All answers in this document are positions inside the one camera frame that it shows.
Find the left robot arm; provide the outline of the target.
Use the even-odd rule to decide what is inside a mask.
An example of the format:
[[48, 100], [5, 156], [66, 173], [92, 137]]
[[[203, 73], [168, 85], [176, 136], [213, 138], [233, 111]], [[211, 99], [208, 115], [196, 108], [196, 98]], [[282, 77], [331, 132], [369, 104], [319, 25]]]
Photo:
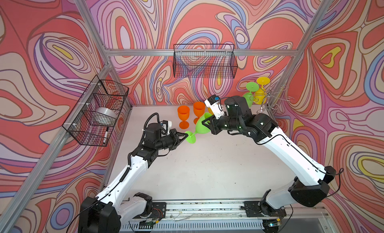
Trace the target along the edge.
[[134, 183], [159, 157], [160, 150], [175, 150], [188, 137], [178, 132], [167, 120], [160, 121], [153, 113], [144, 123], [138, 146], [128, 154], [127, 165], [118, 176], [96, 197], [87, 197], [79, 213], [79, 233], [118, 233], [123, 224], [134, 218], [158, 221], [164, 214], [154, 208], [153, 198], [136, 193], [124, 202]]

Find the green wine glass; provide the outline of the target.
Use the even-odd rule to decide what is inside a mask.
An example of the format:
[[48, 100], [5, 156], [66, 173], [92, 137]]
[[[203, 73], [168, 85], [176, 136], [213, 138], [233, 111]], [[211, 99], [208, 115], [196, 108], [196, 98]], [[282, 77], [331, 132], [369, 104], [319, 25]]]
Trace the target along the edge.
[[195, 132], [186, 131], [186, 134], [188, 135], [188, 137], [186, 138], [186, 141], [188, 143], [194, 144], [196, 142], [196, 134], [207, 134], [211, 132], [209, 127], [203, 124], [203, 121], [210, 118], [211, 116], [212, 114], [210, 113], [204, 113], [204, 115], [201, 116], [196, 122]]
[[247, 93], [243, 95], [243, 97], [246, 99], [248, 107], [251, 107], [254, 103], [254, 93], [259, 90], [259, 85], [255, 82], [248, 82], [246, 84]]

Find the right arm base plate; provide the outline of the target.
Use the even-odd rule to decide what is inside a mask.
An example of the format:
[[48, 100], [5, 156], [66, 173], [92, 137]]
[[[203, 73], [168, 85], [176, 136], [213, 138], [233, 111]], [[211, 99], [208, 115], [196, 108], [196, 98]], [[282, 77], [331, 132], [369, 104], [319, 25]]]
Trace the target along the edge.
[[267, 217], [267, 218], [284, 218], [287, 216], [284, 208], [273, 209], [267, 203], [260, 201], [245, 201], [241, 206], [241, 210], [246, 212], [248, 218], [252, 217]]

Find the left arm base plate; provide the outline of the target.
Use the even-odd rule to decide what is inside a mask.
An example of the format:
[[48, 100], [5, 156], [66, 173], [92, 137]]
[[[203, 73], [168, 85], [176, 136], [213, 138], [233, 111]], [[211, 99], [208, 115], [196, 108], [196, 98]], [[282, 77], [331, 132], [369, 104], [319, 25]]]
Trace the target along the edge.
[[166, 216], [167, 203], [154, 202], [150, 207], [146, 207], [141, 215], [133, 217], [134, 220], [161, 220]]

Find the orange wine glass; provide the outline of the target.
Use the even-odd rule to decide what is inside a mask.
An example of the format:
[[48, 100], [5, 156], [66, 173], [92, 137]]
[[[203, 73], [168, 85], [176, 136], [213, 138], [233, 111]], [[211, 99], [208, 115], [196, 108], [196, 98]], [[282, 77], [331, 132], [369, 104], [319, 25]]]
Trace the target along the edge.
[[206, 105], [203, 102], [196, 102], [193, 104], [193, 111], [196, 116], [194, 119], [194, 124], [198, 122], [201, 116], [204, 115], [206, 109]]
[[189, 127], [188, 119], [190, 116], [190, 108], [186, 105], [182, 105], [178, 108], [178, 117], [181, 120], [180, 129], [187, 129]]

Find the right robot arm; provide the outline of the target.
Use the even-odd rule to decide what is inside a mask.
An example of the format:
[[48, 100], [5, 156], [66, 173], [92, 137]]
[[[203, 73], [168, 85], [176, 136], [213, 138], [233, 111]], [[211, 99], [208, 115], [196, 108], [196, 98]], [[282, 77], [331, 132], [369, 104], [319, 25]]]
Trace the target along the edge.
[[253, 114], [247, 101], [241, 96], [232, 96], [224, 102], [212, 95], [205, 105], [213, 115], [202, 121], [204, 127], [217, 135], [225, 130], [230, 135], [243, 135], [257, 145], [265, 146], [287, 165], [295, 174], [294, 180], [277, 190], [268, 190], [258, 203], [264, 216], [271, 216], [282, 207], [295, 203], [314, 207], [329, 196], [336, 170], [323, 166], [304, 153], [293, 143], [270, 116]]

